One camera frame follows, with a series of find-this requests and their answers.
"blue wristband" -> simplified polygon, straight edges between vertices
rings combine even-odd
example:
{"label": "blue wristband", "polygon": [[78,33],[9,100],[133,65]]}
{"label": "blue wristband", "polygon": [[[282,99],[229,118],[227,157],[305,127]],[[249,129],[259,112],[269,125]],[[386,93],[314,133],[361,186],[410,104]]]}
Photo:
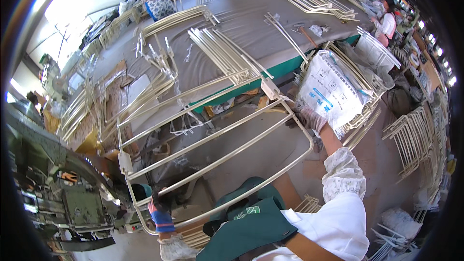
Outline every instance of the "blue wristband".
{"label": "blue wristband", "polygon": [[154,211],[151,213],[151,218],[156,225],[156,231],[159,233],[174,232],[174,224],[169,213],[162,213],[160,211]]}

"apron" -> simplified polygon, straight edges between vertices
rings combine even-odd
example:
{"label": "apron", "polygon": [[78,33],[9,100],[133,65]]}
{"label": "apron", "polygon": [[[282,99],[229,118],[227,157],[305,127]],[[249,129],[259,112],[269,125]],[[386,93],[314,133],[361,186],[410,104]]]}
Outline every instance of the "apron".
{"label": "apron", "polygon": [[171,0],[154,0],[145,3],[148,14],[154,21],[175,13]]}
{"label": "apron", "polygon": [[[216,206],[263,181],[260,177],[249,178],[236,191],[221,198]],[[231,261],[254,251],[253,256],[247,257],[247,260],[251,260],[261,253],[275,249],[274,243],[279,243],[298,231],[280,212],[285,206],[282,197],[271,184],[238,204],[241,205],[231,206],[211,216],[210,221],[204,225],[205,234],[212,235],[212,231],[215,233],[198,253],[196,261]]]}

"green apron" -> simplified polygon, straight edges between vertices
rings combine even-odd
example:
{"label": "green apron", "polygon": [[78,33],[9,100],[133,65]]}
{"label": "green apron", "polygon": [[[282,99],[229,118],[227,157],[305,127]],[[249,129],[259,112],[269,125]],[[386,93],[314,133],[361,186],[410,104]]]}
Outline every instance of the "green apron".
{"label": "green apron", "polygon": [[[260,177],[249,178],[236,191],[221,198],[216,206],[263,181]],[[270,184],[240,203],[213,215],[204,225],[205,234],[212,231],[215,234],[210,235],[212,238],[198,253],[197,261],[230,261],[259,247],[282,241],[298,230],[280,212],[285,209],[282,197]],[[227,223],[218,230],[223,222]]]}

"hand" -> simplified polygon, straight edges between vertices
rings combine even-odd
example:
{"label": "hand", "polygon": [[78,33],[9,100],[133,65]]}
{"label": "hand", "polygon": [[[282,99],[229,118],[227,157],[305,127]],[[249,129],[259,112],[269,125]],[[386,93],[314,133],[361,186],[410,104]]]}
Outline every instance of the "hand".
{"label": "hand", "polygon": [[[306,129],[314,129],[314,131],[316,131],[317,134],[321,133],[322,127],[327,123],[327,119],[323,118],[321,115],[317,114],[313,109],[302,103],[299,103],[298,101],[292,108],[292,110],[295,113],[295,116],[299,119],[301,124]],[[290,128],[293,128],[295,127],[296,123],[293,119],[291,119],[288,120],[285,123],[285,125],[289,126]]]}
{"label": "hand", "polygon": [[174,224],[171,218],[171,214],[166,206],[160,204],[158,199],[158,192],[153,190],[151,196],[151,203],[148,204],[148,211],[151,214],[151,218],[156,225],[156,231],[158,233],[174,232]]}

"factory floor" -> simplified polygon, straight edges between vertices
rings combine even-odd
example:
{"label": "factory floor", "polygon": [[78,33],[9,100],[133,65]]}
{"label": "factory floor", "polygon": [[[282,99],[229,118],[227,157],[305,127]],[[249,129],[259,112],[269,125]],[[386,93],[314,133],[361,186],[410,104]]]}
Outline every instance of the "factory floor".
{"label": "factory floor", "polygon": [[[195,0],[182,0],[182,2],[184,9],[195,5]],[[152,20],[148,19],[138,26],[143,27],[150,23]],[[131,24],[112,46],[102,51],[99,58],[99,68],[96,72],[99,73],[96,74],[97,77],[106,75],[122,58],[127,58],[128,55],[134,53],[132,50],[121,53],[120,47],[126,41],[132,40],[135,26],[135,24]],[[383,211],[392,207],[401,207],[412,214],[413,196],[418,190],[420,182],[420,173],[415,171],[405,180],[396,183],[399,180],[398,173],[401,171],[398,150],[392,140],[381,139],[382,128],[392,121],[393,115],[384,102],[381,101],[379,107],[382,109],[379,118],[353,150],[367,180],[367,191],[363,202],[367,218],[366,233],[371,243],[374,243],[374,235],[370,228],[375,228]],[[232,115],[215,121],[214,125],[224,128],[252,112],[254,112],[253,108],[237,109]],[[186,158],[194,166],[210,164],[271,127],[283,117],[283,113],[263,113],[207,145],[188,153]],[[189,134],[189,136],[178,138],[177,141],[173,142],[172,151],[186,147],[195,140],[204,137],[207,132],[204,126],[197,128],[193,135]],[[270,177],[307,148],[308,140],[305,139],[300,130],[282,126],[251,148],[206,173],[204,178],[211,188],[213,198],[218,199],[238,188],[248,177]],[[304,161],[298,163],[285,175],[293,184],[300,198],[303,199],[304,194],[309,194],[318,198],[319,204],[324,204],[321,178],[326,173],[323,165],[326,158],[327,153],[324,149],[320,152],[313,151]],[[76,260],[161,260],[155,236],[145,234],[142,231],[121,235],[115,230],[113,238],[116,241],[115,245],[90,252],[76,252],[74,253]],[[372,255],[371,250],[368,252],[368,256]]]}

